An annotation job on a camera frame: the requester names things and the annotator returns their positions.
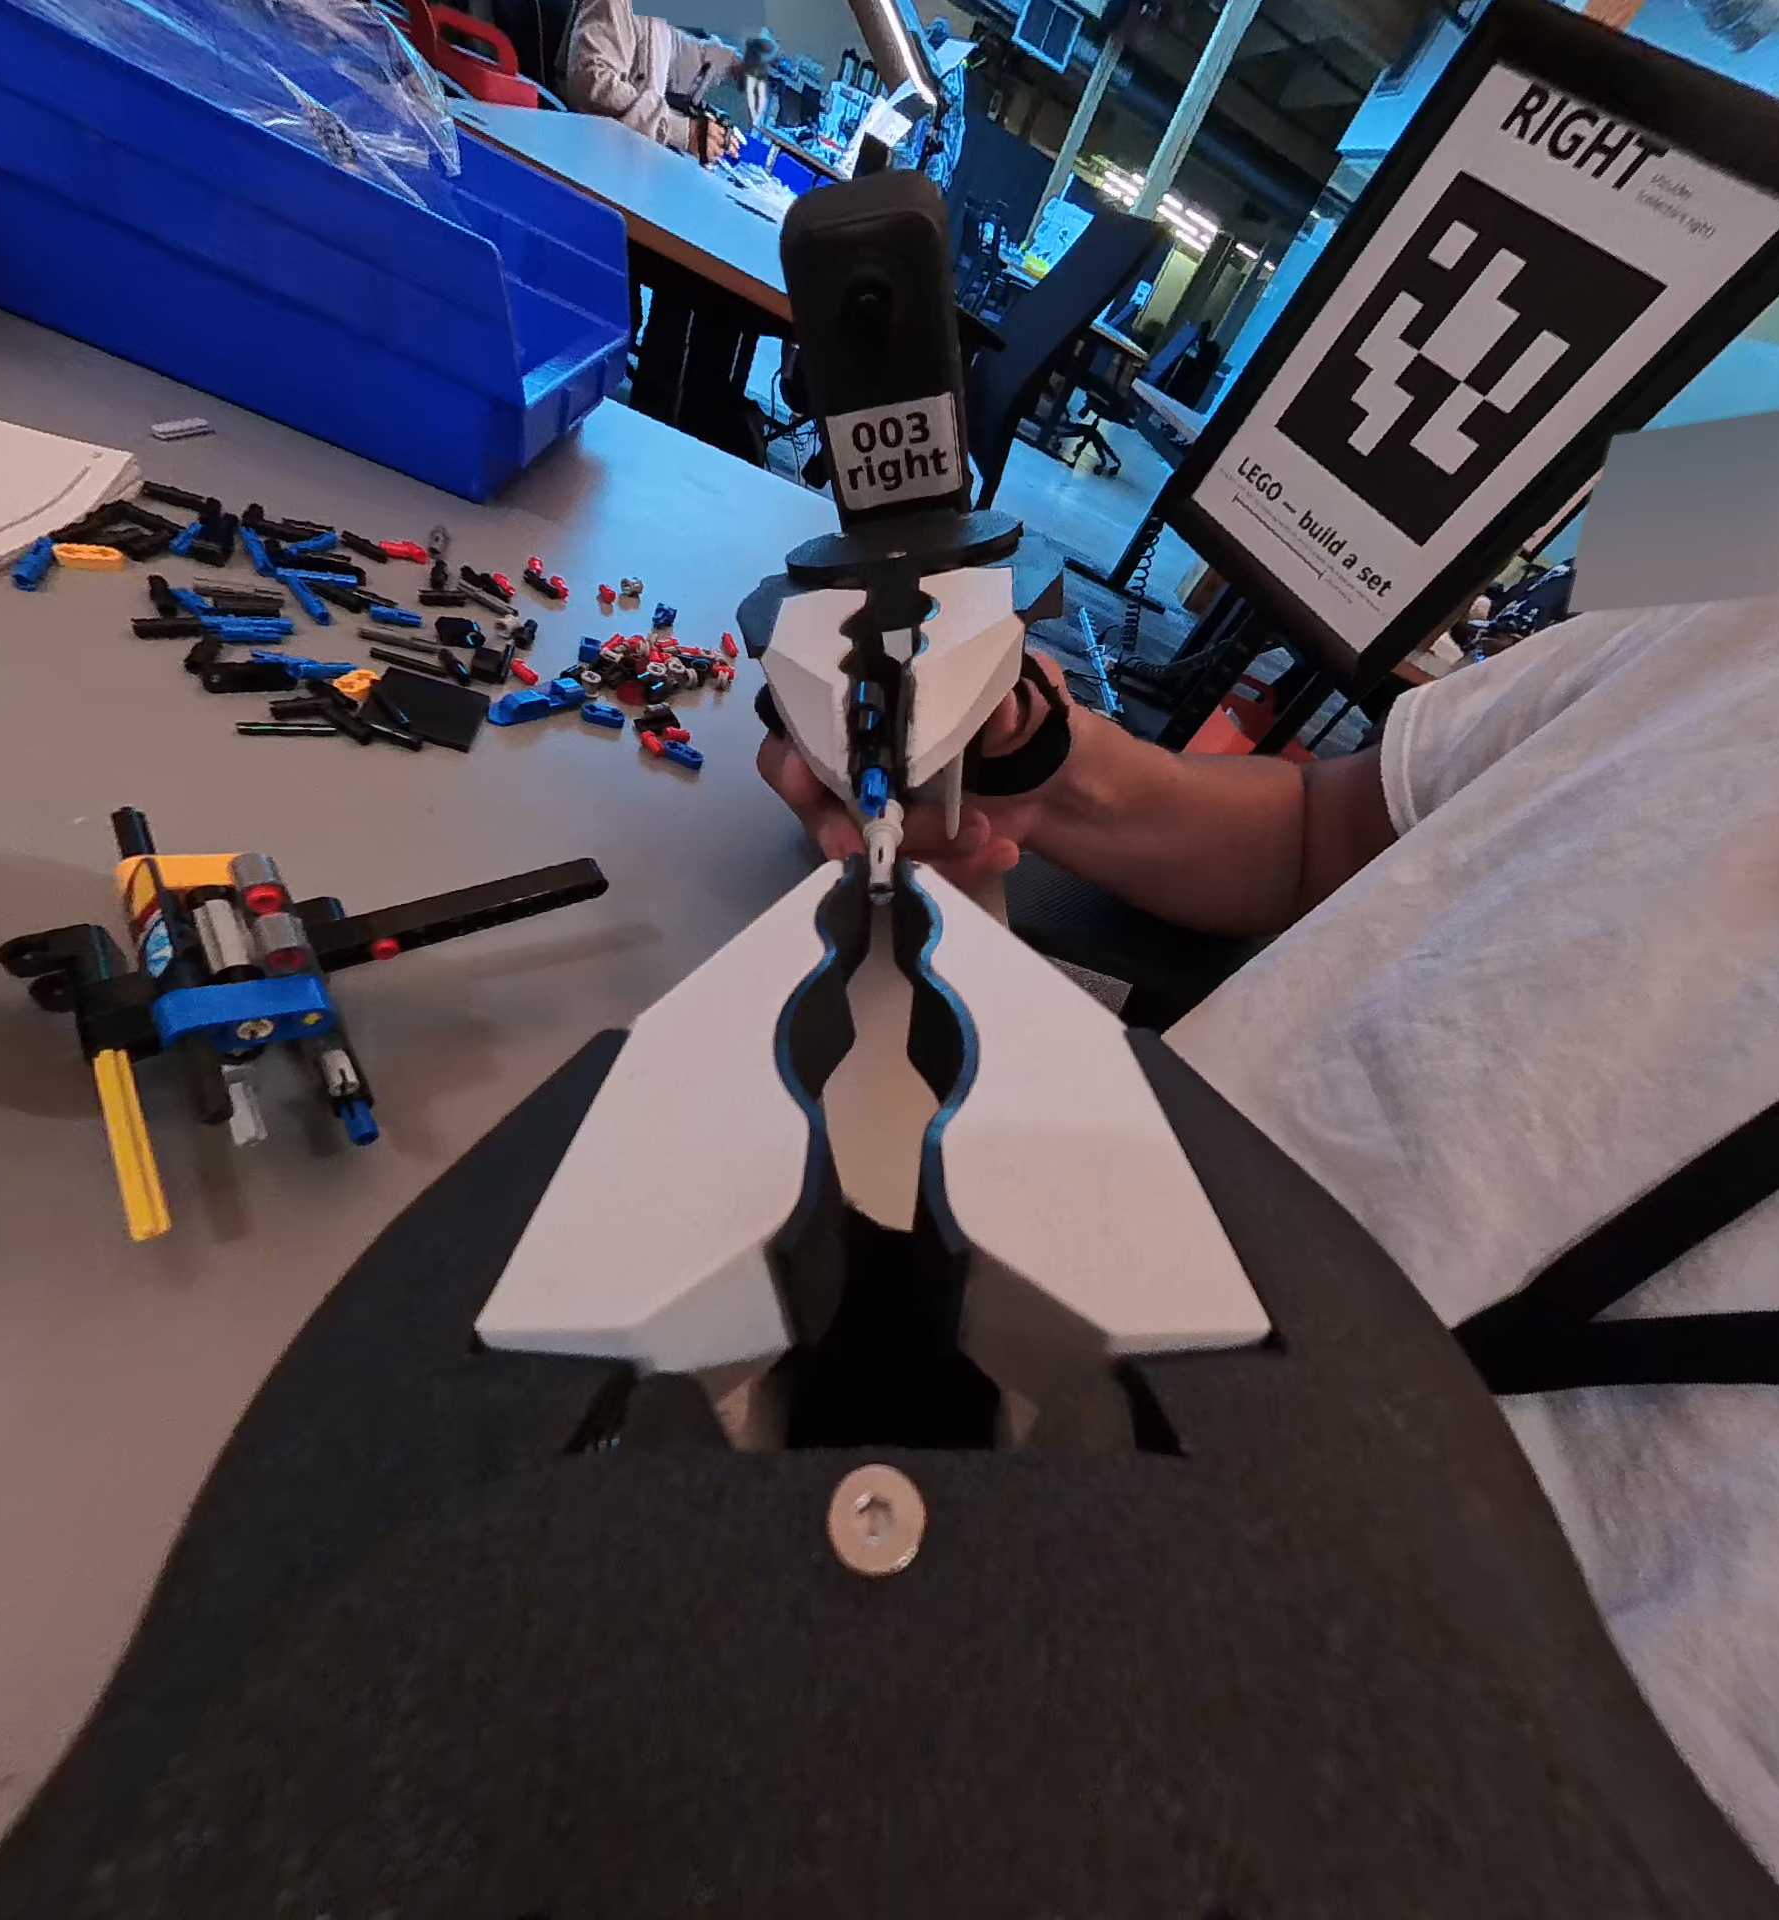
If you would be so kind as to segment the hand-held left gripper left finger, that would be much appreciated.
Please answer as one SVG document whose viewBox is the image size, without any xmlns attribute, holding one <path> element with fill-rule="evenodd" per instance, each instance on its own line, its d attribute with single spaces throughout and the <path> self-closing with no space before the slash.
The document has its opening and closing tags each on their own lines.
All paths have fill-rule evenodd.
<svg viewBox="0 0 1779 1920">
<path fill-rule="evenodd" d="M 769 1243 L 803 1198 L 817 1144 L 836 1206 L 878 1214 L 868 1041 L 837 1040 L 836 1070 L 809 1070 L 803 1107 L 778 1065 L 781 1014 L 818 963 L 836 1014 L 854 1014 L 847 960 L 817 926 L 837 882 L 837 862 L 813 871 L 634 1016 L 478 1310 L 486 1349 L 688 1376 L 732 1450 L 781 1450 L 774 1371 L 809 1310 L 788 1305 Z"/>
</svg>

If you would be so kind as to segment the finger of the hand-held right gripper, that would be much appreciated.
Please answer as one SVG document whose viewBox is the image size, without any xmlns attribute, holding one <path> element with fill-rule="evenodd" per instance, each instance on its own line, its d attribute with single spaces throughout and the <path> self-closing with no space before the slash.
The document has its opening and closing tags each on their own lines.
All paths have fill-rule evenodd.
<svg viewBox="0 0 1779 1920">
<path fill-rule="evenodd" d="M 1006 566 L 888 567 L 888 840 L 902 844 L 907 799 L 945 774 L 959 813 L 961 755 L 1020 677 L 1024 620 Z"/>
<path fill-rule="evenodd" d="M 857 636 L 848 623 L 866 617 L 859 587 L 817 587 L 778 605 L 763 675 L 784 739 L 822 788 L 857 810 L 847 755 L 848 682 L 876 682 L 876 641 L 854 667 Z"/>
</svg>

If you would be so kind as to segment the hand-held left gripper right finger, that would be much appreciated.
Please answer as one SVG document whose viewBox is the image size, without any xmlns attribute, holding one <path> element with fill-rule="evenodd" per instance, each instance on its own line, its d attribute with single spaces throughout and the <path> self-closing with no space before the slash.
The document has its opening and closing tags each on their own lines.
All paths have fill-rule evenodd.
<svg viewBox="0 0 1779 1920">
<path fill-rule="evenodd" d="M 1118 1014 L 935 871 L 893 871 L 916 1198 L 959 1272 L 955 1339 L 1016 1442 L 1132 1428 L 1119 1363 L 1271 1336 L 1256 1285 Z"/>
</svg>

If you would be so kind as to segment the person's right forearm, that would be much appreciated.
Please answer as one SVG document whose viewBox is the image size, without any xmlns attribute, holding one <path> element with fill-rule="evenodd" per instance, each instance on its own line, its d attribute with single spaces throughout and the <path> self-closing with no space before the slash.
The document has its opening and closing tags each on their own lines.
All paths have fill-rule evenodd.
<svg viewBox="0 0 1779 1920">
<path fill-rule="evenodd" d="M 1281 935 L 1395 840 L 1380 739 L 1316 759 L 1154 755 L 1124 799 L 1106 882 L 1188 931 Z"/>
</svg>

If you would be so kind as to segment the pile of loose lego pieces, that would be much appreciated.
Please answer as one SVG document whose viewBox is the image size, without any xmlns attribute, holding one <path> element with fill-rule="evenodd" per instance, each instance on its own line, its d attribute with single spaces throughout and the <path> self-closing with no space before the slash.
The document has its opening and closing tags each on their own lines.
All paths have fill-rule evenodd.
<svg viewBox="0 0 1779 1920">
<path fill-rule="evenodd" d="M 685 702 L 724 697 L 744 661 L 732 631 L 685 641 L 640 581 L 599 582 L 594 610 L 620 623 L 566 636 L 549 661 L 537 615 L 571 590 L 542 556 L 507 576 L 456 566 L 442 527 L 372 543 L 154 478 L 26 539 L 7 581 L 30 593 L 61 573 L 129 567 L 145 593 L 136 641 L 180 642 L 208 697 L 265 699 L 234 721 L 239 739 L 468 753 L 486 730 L 571 719 L 693 774 L 702 750 Z"/>
</svg>

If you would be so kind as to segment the lego assembly with yellow axle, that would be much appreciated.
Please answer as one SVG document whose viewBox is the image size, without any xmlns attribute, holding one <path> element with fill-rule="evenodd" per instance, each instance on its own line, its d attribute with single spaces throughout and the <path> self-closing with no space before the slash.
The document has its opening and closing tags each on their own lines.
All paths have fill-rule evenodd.
<svg viewBox="0 0 1779 1920">
<path fill-rule="evenodd" d="M 226 1124 L 234 1144 L 255 1144 L 265 1140 L 255 1065 L 284 1051 L 340 1137 L 376 1144 L 372 1080 L 332 977 L 609 888 L 594 857 L 566 857 L 344 915 L 335 894 L 302 898 L 259 852 L 161 852 L 136 807 L 112 810 L 112 840 L 125 935 L 97 922 L 30 931 L 0 943 L 0 968 L 76 1029 L 132 1243 L 172 1226 L 136 1080 L 144 1061 L 172 1061 L 195 1117 Z"/>
</svg>

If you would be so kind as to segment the person's right hand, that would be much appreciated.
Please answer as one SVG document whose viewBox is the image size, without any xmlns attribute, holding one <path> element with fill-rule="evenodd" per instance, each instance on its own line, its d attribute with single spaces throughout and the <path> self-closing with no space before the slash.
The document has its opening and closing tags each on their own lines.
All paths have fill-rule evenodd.
<svg viewBox="0 0 1779 1920">
<path fill-rule="evenodd" d="M 994 764 L 1024 755 L 1055 721 L 1068 730 L 1064 764 L 1024 795 L 989 790 Z M 955 829 L 941 802 L 913 802 L 902 815 L 902 854 L 941 867 L 955 882 L 1001 876 L 1024 852 L 1051 846 L 1076 829 L 1118 822 L 1138 774 L 1160 766 L 1160 753 L 1088 707 L 1055 707 L 1045 692 L 1024 686 L 986 719 L 977 740 L 980 788 L 965 788 Z M 847 862 L 866 854 L 848 807 L 822 788 L 797 746 L 769 730 L 754 750 L 754 771 L 797 815 L 817 857 Z"/>
</svg>

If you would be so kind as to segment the orange object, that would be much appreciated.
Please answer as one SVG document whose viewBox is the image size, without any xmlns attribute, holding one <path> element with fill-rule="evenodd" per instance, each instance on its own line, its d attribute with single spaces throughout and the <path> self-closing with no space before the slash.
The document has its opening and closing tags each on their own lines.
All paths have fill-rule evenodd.
<svg viewBox="0 0 1779 1920">
<path fill-rule="evenodd" d="M 1330 686 L 1307 667 L 1287 667 L 1271 682 L 1243 669 L 1194 735 L 1188 735 L 1185 755 L 1281 755 L 1307 764 L 1306 730 L 1327 697 Z"/>
</svg>

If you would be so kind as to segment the grey background table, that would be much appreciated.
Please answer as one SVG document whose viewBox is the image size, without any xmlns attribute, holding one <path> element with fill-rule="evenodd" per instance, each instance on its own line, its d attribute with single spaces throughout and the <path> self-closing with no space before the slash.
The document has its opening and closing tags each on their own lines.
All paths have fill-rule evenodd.
<svg viewBox="0 0 1779 1920">
<path fill-rule="evenodd" d="M 450 103 L 450 120 L 458 131 L 473 131 L 512 158 L 609 203 L 620 211 L 634 247 L 670 261 L 739 308 L 728 357 L 735 371 L 749 371 L 749 351 L 759 336 L 784 339 L 792 331 L 778 252 L 781 218 L 739 195 L 722 170 L 702 170 L 695 158 L 681 158 L 616 120 L 571 108 L 458 98 Z"/>
</svg>

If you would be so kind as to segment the black framed marker sign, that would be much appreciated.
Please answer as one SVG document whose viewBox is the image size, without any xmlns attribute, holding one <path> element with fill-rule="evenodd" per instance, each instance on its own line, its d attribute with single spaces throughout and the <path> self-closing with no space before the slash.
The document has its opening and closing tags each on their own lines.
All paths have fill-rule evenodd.
<svg viewBox="0 0 1779 1920">
<path fill-rule="evenodd" d="M 1154 515 L 1224 582 L 1224 667 L 1288 646 L 1281 750 L 1365 697 L 1779 296 L 1779 98 L 1562 5 L 1490 5 Z"/>
</svg>

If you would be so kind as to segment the red chair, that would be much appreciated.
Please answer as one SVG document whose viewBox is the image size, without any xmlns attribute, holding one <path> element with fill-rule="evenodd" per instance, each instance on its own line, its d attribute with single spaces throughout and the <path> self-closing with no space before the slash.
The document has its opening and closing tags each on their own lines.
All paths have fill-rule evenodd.
<svg viewBox="0 0 1779 1920">
<path fill-rule="evenodd" d="M 491 21 L 448 5 L 402 5 L 418 55 L 481 106 L 537 108 L 542 88 L 518 70 L 516 44 Z"/>
</svg>

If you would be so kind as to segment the blue plastic storage bin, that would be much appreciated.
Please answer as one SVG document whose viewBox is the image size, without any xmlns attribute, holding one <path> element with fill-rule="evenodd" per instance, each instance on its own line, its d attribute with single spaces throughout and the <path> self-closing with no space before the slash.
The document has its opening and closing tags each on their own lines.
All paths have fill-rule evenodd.
<svg viewBox="0 0 1779 1920">
<path fill-rule="evenodd" d="M 461 134 L 427 206 L 0 5 L 0 308 L 487 500 L 609 400 L 625 227 Z"/>
</svg>

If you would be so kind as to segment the clear plastic bag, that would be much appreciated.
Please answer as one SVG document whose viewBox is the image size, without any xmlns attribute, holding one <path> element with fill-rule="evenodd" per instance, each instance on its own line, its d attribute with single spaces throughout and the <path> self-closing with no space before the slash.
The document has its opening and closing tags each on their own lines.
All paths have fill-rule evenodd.
<svg viewBox="0 0 1779 1920">
<path fill-rule="evenodd" d="M 448 95 L 376 5 L 21 5 L 418 203 L 461 173 Z"/>
</svg>

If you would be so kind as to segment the white instruction booklet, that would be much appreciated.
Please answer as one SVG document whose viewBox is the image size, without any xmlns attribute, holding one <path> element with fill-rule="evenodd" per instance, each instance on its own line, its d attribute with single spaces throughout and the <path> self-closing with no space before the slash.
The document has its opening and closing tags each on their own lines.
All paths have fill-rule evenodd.
<svg viewBox="0 0 1779 1920">
<path fill-rule="evenodd" d="M 125 448 L 0 420 L 0 573 L 43 531 L 76 522 L 140 485 Z"/>
</svg>

